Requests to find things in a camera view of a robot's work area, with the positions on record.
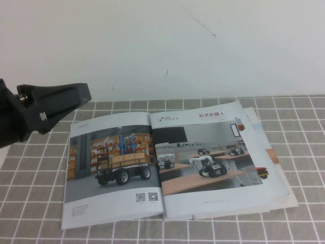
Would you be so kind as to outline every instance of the checkered fabric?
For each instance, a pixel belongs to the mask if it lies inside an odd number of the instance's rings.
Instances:
[[[325,96],[238,98],[254,107],[299,207],[202,221],[161,216],[60,229],[70,124],[112,113],[207,107],[236,98],[87,103],[47,135],[10,147],[0,170],[1,244],[325,243]]]

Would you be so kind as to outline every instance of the brochure page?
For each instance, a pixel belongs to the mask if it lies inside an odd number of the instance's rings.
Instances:
[[[150,119],[168,218],[264,206],[289,194],[239,101]]]
[[[260,120],[258,119],[254,109],[253,108],[244,108],[244,111],[247,114],[247,116],[249,117],[249,120],[250,120],[253,128],[255,129],[256,135],[259,138],[260,143],[263,144],[263,147],[266,150],[268,150],[269,152],[270,151],[273,152],[272,147],[271,147],[271,145],[266,137],[266,134],[263,130],[262,124],[261,124]],[[273,161],[276,169],[278,170],[279,174],[281,175],[283,181],[285,182],[285,185],[286,185],[288,191],[290,192],[289,195],[274,198],[271,201],[271,204],[267,205],[267,206],[254,207],[254,208],[250,208],[250,209],[241,209],[238,212],[218,211],[218,212],[207,213],[207,214],[203,214],[203,215],[195,215],[195,216],[193,216],[193,218],[196,220],[201,220],[201,219],[206,219],[206,218],[223,217],[223,216],[227,216],[227,215],[254,214],[257,212],[267,212],[270,210],[275,210],[275,209],[280,209],[280,208],[288,208],[288,207],[298,206],[298,201],[290,187],[288,180],[285,177],[285,174],[281,168],[281,165],[279,164],[279,161],[278,161],[275,153],[272,155],[274,155],[274,157],[272,158],[272,161]]]
[[[164,212],[149,113],[71,125],[62,229]]]

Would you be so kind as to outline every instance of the printed photograph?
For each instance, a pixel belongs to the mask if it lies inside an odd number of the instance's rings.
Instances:
[[[123,126],[70,139],[64,202],[160,187],[151,126]]]
[[[255,167],[239,118],[154,129],[164,196],[260,185],[267,168]]]

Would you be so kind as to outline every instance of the white grid pattern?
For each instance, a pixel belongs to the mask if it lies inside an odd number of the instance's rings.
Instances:
[[[271,107],[274,107],[274,108],[259,108],[258,107],[258,102],[257,102],[257,99],[259,101],[261,101],[260,99],[272,99],[272,103],[273,105]],[[281,108],[277,108],[277,103],[276,103],[276,100],[277,102],[281,102],[280,100],[281,99],[286,99],[286,100],[291,100],[292,102],[292,107],[290,108],[285,108],[285,107],[281,107]],[[299,99],[299,98],[307,98],[310,103],[311,103],[311,107],[309,108],[296,108],[295,107],[295,99]],[[191,235],[190,235],[190,229],[189,229],[189,223],[190,221],[184,221],[184,222],[181,222],[182,224],[186,225],[186,230],[187,230],[187,238],[186,239],[178,239],[176,236],[175,238],[166,238],[165,236],[165,230],[166,230],[166,225],[168,225],[168,228],[170,228],[171,226],[173,226],[173,222],[163,222],[161,217],[159,218],[151,218],[151,219],[138,219],[136,221],[137,223],[137,233],[135,233],[135,236],[136,238],[134,239],[123,239],[123,238],[115,238],[115,232],[116,231],[119,231],[119,230],[116,230],[116,223],[113,224],[113,227],[112,227],[112,236],[111,238],[89,238],[90,237],[90,233],[91,233],[91,228],[90,226],[87,228],[87,233],[86,233],[86,237],[85,238],[78,238],[77,236],[74,238],[66,238],[64,237],[65,235],[65,231],[62,231],[62,235],[60,238],[42,238],[41,237],[41,233],[42,233],[42,227],[43,227],[43,223],[44,221],[53,221],[53,222],[59,222],[60,219],[48,219],[46,218],[46,214],[47,214],[47,211],[48,211],[48,207],[49,207],[49,204],[50,203],[63,203],[62,201],[51,201],[51,197],[52,197],[52,193],[55,189],[55,187],[62,187],[62,185],[56,185],[56,181],[57,181],[57,178],[58,178],[58,175],[59,173],[63,173],[65,172],[65,170],[60,170],[61,168],[61,164],[63,163],[63,159],[66,157],[66,155],[64,154],[64,152],[67,150],[67,143],[66,144],[51,144],[49,143],[49,140],[50,140],[50,137],[51,137],[51,134],[55,134],[55,133],[68,133],[68,132],[61,132],[61,131],[55,131],[55,132],[50,132],[50,135],[47,139],[47,142],[46,144],[33,144],[33,143],[30,143],[29,140],[26,144],[22,144],[24,145],[24,148],[23,148],[23,153],[22,153],[22,156],[8,156],[7,158],[18,158],[19,159],[19,163],[17,165],[17,169],[16,170],[1,170],[1,172],[13,172],[13,177],[11,179],[11,182],[9,185],[0,185],[0,187],[8,187],[7,191],[6,191],[6,194],[4,196],[4,199],[3,201],[0,201],[0,213],[4,207],[4,203],[21,203],[23,204],[23,208],[20,212],[20,217],[19,218],[0,218],[0,225],[1,225],[1,221],[17,221],[17,225],[15,225],[15,231],[14,233],[11,235],[11,236],[6,236],[6,235],[0,235],[0,243],[2,243],[2,240],[10,240],[10,243],[14,243],[14,240],[15,239],[26,239],[26,240],[34,240],[35,243],[38,242],[38,240],[41,240],[41,239],[44,239],[44,240],[51,240],[51,239],[55,239],[55,240],[60,240],[61,243],[66,243],[67,241],[69,242],[69,240],[71,241],[74,241],[74,240],[84,240],[85,243],[88,244],[88,241],[89,240],[107,240],[107,241],[111,241],[111,243],[113,244],[114,243],[114,240],[118,240],[118,241],[123,241],[123,240],[133,240],[135,241],[137,244],[139,244],[139,241],[151,241],[151,240],[155,240],[155,241],[160,241],[160,243],[165,243],[165,241],[168,241],[168,243],[176,243],[177,241],[184,241],[184,242],[187,242],[187,243],[191,243],[191,241],[197,241],[197,242],[202,242],[202,241],[209,241],[211,243],[219,243],[220,241],[222,242],[238,242],[238,243],[254,243],[254,242],[263,242],[263,243],[277,243],[277,242],[285,242],[285,243],[295,243],[295,242],[310,242],[310,243],[324,243],[323,241],[325,241],[324,239],[322,239],[322,235],[321,235],[321,232],[325,232],[325,229],[324,230],[318,230],[317,232],[317,228],[316,228],[316,224],[321,224],[321,223],[325,223],[325,218],[324,219],[321,219],[321,220],[314,220],[313,218],[313,213],[311,212],[310,210],[310,206],[317,206],[317,207],[321,207],[323,205],[325,205],[325,202],[308,202],[307,200],[307,197],[305,195],[305,191],[308,190],[308,189],[311,189],[311,188],[317,188],[317,189],[324,189],[324,179],[323,177],[325,177],[325,170],[320,170],[319,167],[318,167],[318,164],[316,162],[316,159],[318,158],[325,158],[325,153],[322,154],[321,156],[315,156],[313,151],[312,151],[312,148],[311,148],[311,145],[324,145],[325,146],[325,143],[308,143],[308,140],[307,140],[307,137],[306,137],[306,133],[304,131],[304,128],[302,127],[302,124],[301,124],[301,121],[307,121],[309,119],[299,119],[298,117],[298,114],[297,114],[297,109],[299,110],[313,110],[314,113],[315,113],[315,116],[316,116],[316,119],[311,119],[311,120],[316,120],[318,121],[319,123],[319,126],[321,128],[321,130],[317,130],[317,131],[308,131],[308,132],[322,132],[325,136],[325,128],[322,127],[322,124],[321,122],[323,122],[325,120],[325,118],[319,118],[319,116],[317,115],[316,113],[316,110],[325,110],[325,97],[323,96],[302,96],[302,97],[295,97],[295,96],[286,96],[286,97],[256,97],[256,98],[240,98],[240,99],[248,99],[250,100],[251,102],[254,103],[256,109],[255,111],[257,112],[257,115],[258,117],[260,118],[259,116],[259,111],[260,110],[263,110],[263,111],[267,111],[267,110],[275,110],[276,111],[276,115],[277,115],[277,118],[273,118],[273,119],[263,119],[262,121],[278,121],[280,126],[281,126],[281,130],[280,131],[267,131],[267,132],[282,132],[283,136],[284,136],[284,139],[285,139],[285,143],[272,143],[272,145],[284,145],[284,146],[287,146],[288,147],[288,152],[289,152],[289,156],[279,156],[279,160],[281,161],[282,158],[291,158],[291,159],[295,159],[295,158],[310,158],[313,160],[315,166],[316,166],[316,170],[315,169],[312,169],[312,170],[297,170],[296,168],[296,165],[295,165],[295,162],[293,161],[293,166],[294,166],[294,170],[286,170],[285,172],[291,172],[291,173],[295,173],[295,175],[297,176],[297,179],[299,181],[299,185],[298,186],[292,186],[292,188],[300,188],[302,189],[302,194],[303,194],[303,198],[304,198],[304,202],[300,202],[299,204],[300,205],[304,205],[307,207],[308,209],[308,215],[310,217],[310,220],[300,220],[300,221],[296,221],[296,220],[290,220],[288,218],[288,214],[287,214],[287,211],[285,210],[284,211],[284,217],[285,217],[285,220],[265,220],[263,215],[260,214],[260,217],[261,217],[261,220],[239,220],[238,219],[238,216],[236,216],[236,218],[234,220],[223,220],[223,219],[207,219],[207,220],[201,220],[201,221],[196,221],[196,222],[205,222],[205,223],[211,223],[211,234],[213,236],[212,239],[210,240],[204,240],[202,239],[201,237],[200,238],[193,238],[193,239],[190,239]],[[314,99],[323,99],[324,102],[323,104],[321,105],[321,107],[314,107],[314,104],[313,104],[313,100]],[[203,99],[200,99],[200,107],[202,107],[202,101]],[[75,122],[75,118],[76,118],[76,115],[77,115],[77,112],[83,112],[83,111],[86,111],[89,113],[89,111],[92,111],[92,117],[94,117],[95,115],[95,112],[96,111],[110,111],[111,113],[114,112],[114,110],[119,110],[119,111],[125,111],[125,112],[129,112],[129,111],[135,111],[135,110],[144,110],[144,111],[148,111],[148,112],[151,112],[151,111],[166,111],[167,110],[167,102],[166,100],[164,101],[164,106],[165,108],[164,109],[154,109],[154,108],[151,108],[149,109],[149,101],[146,101],[146,106],[145,107],[141,107],[141,108],[138,108],[138,109],[131,109],[132,107],[132,102],[129,103],[128,105],[128,108],[123,108],[123,109],[114,109],[114,102],[112,102],[112,107],[111,108],[108,108],[107,110],[96,110],[96,103],[94,103],[94,107],[93,109],[78,109],[75,114],[74,114],[74,118],[72,120],[64,120],[64,121],[68,121],[70,123],[74,123]],[[182,100],[182,108],[184,109],[184,100]],[[283,110],[283,109],[289,109],[289,110],[292,110],[295,112],[296,116],[297,116],[297,119],[280,119],[279,117],[279,114],[278,114],[278,111],[280,110]],[[288,143],[287,141],[287,138],[284,134],[284,130],[283,130],[283,126],[282,126],[282,121],[290,121],[290,120],[296,120],[300,126],[301,126],[301,132],[303,133],[304,135],[304,138],[306,140],[306,143]],[[285,131],[285,132],[296,132],[296,130],[290,130],[290,131]],[[292,154],[291,150],[290,150],[290,145],[307,145],[309,150],[310,150],[310,153],[311,155],[310,156],[295,156]],[[45,145],[44,147],[44,150],[42,152],[42,155],[41,156],[28,156],[28,157],[25,157],[24,154],[25,154],[25,151],[26,151],[26,148],[28,145]],[[45,154],[45,150],[47,148],[48,145],[57,145],[57,146],[63,146],[64,145],[64,150],[61,154],[61,156],[50,156],[50,157],[46,157],[44,156]],[[57,170],[40,170],[40,165],[41,165],[41,160],[39,162],[39,165],[37,167],[36,170],[18,170],[19,168],[19,165],[22,161],[23,158],[36,158],[36,159],[43,159],[43,158],[60,158],[60,163],[59,163],[59,168]],[[35,175],[34,175],[34,178],[32,180],[32,183],[31,185],[13,185],[13,181],[14,181],[14,177],[16,175],[17,172],[22,172],[22,171],[26,171],[26,172],[35,172]],[[37,175],[37,172],[56,172],[56,176],[55,176],[55,180],[54,180],[54,183],[52,185],[41,185],[41,186],[34,186],[34,182],[35,182],[35,179],[36,179],[36,175]],[[318,176],[321,180],[321,186],[304,186],[302,185],[302,181],[301,181],[301,178],[299,176],[298,173],[300,172],[318,172]],[[10,188],[11,186],[13,187],[26,187],[28,189],[28,195],[26,197],[26,200],[25,201],[7,201],[7,196],[9,194],[9,191],[10,191]],[[31,189],[35,188],[35,187],[39,187],[39,188],[42,188],[42,187],[51,187],[51,192],[50,192],[50,196],[48,198],[48,201],[29,201],[28,198],[29,198],[29,195],[30,195],[30,192],[31,192]],[[44,212],[44,215],[41,219],[24,219],[22,218],[23,216],[23,211],[25,209],[25,206],[27,203],[46,203],[46,209],[45,209],[45,212]],[[29,221],[41,221],[41,226],[38,230],[38,235],[37,236],[33,236],[33,237],[18,237],[17,236],[17,231],[19,229],[19,224],[20,224],[20,221],[21,220],[29,220]],[[150,225],[150,222],[151,221],[159,221],[161,222],[161,229],[158,230],[158,231],[161,231],[162,233],[162,238],[158,238],[158,239],[150,239],[150,238],[140,238],[140,231],[141,231],[141,228],[140,228],[140,225],[141,223],[145,223],[147,225]],[[222,224],[222,223],[236,223],[236,229],[232,230],[232,231],[237,231],[238,232],[238,237],[239,239],[219,239],[219,233],[215,233],[215,227],[216,225],[219,225],[219,224]],[[252,240],[248,240],[248,239],[242,239],[242,229],[240,227],[240,223],[241,224],[244,224],[244,223],[261,223],[262,226],[263,226],[263,232],[264,232],[264,239],[263,240],[256,240],[256,239],[252,239]],[[289,236],[290,236],[290,239],[284,239],[284,240],[277,240],[277,239],[274,239],[272,236],[271,238],[269,238],[268,234],[269,234],[269,231],[266,227],[266,223],[286,223],[287,227],[288,227],[288,231],[289,231]],[[313,237],[312,240],[307,240],[307,239],[297,239],[295,238],[295,235],[297,235],[297,229],[293,229],[293,227],[291,226],[291,224],[297,224],[297,223],[301,223],[301,224],[308,224],[308,225],[311,225],[312,226],[312,230],[315,231],[314,235],[311,234],[311,236],[314,236],[314,239]]]

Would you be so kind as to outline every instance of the window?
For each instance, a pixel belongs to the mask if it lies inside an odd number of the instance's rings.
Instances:
[[[236,124],[231,124],[230,127],[232,128],[234,137],[240,137],[240,133],[239,133],[239,130],[237,128],[237,125]]]

